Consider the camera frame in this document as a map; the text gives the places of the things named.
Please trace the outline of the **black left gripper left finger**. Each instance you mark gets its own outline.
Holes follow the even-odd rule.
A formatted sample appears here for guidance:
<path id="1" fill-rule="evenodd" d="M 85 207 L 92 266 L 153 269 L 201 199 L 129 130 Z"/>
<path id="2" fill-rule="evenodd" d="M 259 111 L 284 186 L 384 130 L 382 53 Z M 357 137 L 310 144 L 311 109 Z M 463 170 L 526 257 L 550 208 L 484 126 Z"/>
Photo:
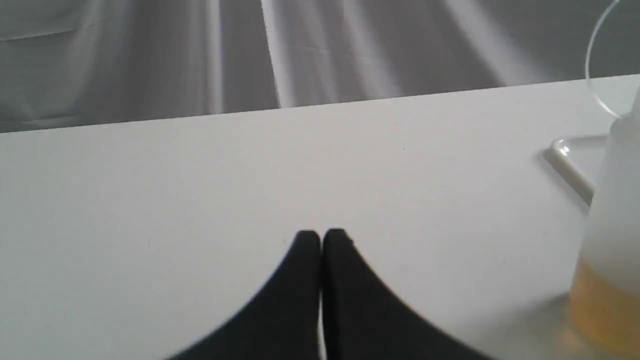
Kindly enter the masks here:
<path id="1" fill-rule="evenodd" d="M 241 310 L 175 360 L 318 360 L 322 241 L 299 231 L 278 268 Z"/>

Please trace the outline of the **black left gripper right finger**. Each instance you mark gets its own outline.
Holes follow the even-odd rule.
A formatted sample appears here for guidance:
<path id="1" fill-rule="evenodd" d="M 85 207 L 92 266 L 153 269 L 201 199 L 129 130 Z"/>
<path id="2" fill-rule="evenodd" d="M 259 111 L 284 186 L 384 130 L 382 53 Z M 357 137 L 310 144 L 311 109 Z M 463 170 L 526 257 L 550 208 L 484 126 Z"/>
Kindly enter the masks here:
<path id="1" fill-rule="evenodd" d="M 342 228 L 323 237 L 322 326 L 329 360 L 485 359 L 404 304 Z"/>

